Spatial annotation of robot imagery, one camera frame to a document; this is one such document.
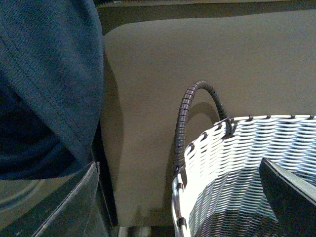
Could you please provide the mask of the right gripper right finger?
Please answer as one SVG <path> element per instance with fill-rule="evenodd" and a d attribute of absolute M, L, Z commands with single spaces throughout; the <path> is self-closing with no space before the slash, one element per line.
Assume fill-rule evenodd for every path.
<path fill-rule="evenodd" d="M 267 158 L 259 166 L 267 201 L 286 237 L 316 235 L 316 187 Z"/>

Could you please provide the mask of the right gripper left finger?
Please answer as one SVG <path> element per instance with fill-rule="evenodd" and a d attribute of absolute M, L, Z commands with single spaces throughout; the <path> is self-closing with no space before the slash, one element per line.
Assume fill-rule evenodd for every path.
<path fill-rule="evenodd" d="M 2 237 L 83 237 L 96 199 L 99 163 L 92 162 L 22 217 Z"/>

